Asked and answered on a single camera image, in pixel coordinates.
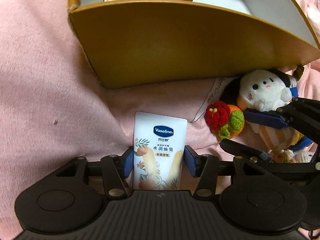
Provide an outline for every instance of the plush toy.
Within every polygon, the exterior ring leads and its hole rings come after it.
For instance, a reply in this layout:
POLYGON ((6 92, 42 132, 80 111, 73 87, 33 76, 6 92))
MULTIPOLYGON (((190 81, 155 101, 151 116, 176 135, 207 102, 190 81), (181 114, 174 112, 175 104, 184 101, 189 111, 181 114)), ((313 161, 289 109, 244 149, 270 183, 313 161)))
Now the plush toy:
POLYGON ((211 131, 218 132, 220 139, 232 138, 244 127, 243 112, 237 106, 227 105, 222 101, 209 105, 204 119, 211 131))
MULTIPOLYGON (((303 73, 298 66, 293 75, 287 75, 276 69, 254 70, 233 80, 223 91, 220 100, 234 103, 244 111, 253 108, 260 112, 276 110, 286 106, 292 97, 298 96, 297 81, 303 73)), ((304 151, 312 141, 292 127, 276 129, 247 122, 258 133, 275 162, 306 162, 313 153, 304 151)))

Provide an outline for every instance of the orange crochet ball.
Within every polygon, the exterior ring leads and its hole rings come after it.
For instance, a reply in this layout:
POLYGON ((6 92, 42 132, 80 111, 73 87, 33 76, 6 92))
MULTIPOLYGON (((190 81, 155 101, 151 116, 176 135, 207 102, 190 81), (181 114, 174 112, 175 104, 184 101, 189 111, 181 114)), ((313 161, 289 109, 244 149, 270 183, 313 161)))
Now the orange crochet ball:
MULTIPOLYGON (((237 107, 237 106, 234 106, 234 105, 228 105, 228 106, 229 106, 229 108, 230 108, 230 113, 232 113, 233 111, 240 111, 240 112, 242 112, 241 109, 240 109, 239 107, 237 107)), ((240 128, 239 131, 237 131, 237 132, 229 131, 229 132, 230 132, 230 138, 232 138, 232 137, 238 135, 239 133, 241 133, 243 127, 244 127, 244 121, 243 121, 242 126, 241 126, 241 128, 240 128)))

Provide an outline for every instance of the pink blanket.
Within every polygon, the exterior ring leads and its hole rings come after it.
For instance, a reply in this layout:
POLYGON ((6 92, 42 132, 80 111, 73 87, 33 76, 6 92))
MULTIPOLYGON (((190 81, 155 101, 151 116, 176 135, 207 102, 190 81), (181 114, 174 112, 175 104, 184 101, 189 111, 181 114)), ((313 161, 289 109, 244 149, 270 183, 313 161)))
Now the pink blanket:
MULTIPOLYGON (((319 1, 297 2, 320 37, 319 1)), ((13 207, 22 190, 77 156, 96 161, 124 152, 132 145, 136 111, 192 121, 213 84, 208 79, 105 90, 68 26, 66 3, 0 0, 2 240, 21 231, 13 207)), ((320 100, 319 71, 320 61, 306 66, 300 96, 320 100)), ((250 127, 235 140, 266 150, 250 127)), ((199 154, 232 158, 203 118, 188 124, 187 144, 199 154)))

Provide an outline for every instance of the blue logo badge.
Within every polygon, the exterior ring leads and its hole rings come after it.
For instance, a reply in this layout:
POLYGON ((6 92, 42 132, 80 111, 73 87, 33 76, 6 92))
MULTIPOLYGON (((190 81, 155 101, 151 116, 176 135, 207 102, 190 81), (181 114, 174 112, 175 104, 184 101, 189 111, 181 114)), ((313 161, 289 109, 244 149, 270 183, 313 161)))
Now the blue logo badge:
POLYGON ((153 133, 159 137, 167 138, 173 136, 173 129, 168 126, 157 125, 153 127, 153 133))

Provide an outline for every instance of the hand cream tube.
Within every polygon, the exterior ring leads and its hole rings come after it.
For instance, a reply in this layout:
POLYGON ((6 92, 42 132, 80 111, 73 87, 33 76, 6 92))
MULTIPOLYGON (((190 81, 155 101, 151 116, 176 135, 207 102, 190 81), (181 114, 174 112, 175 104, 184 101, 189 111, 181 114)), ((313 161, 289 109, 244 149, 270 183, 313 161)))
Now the hand cream tube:
POLYGON ((186 133, 186 119, 136 113, 134 189, 179 189, 186 133))

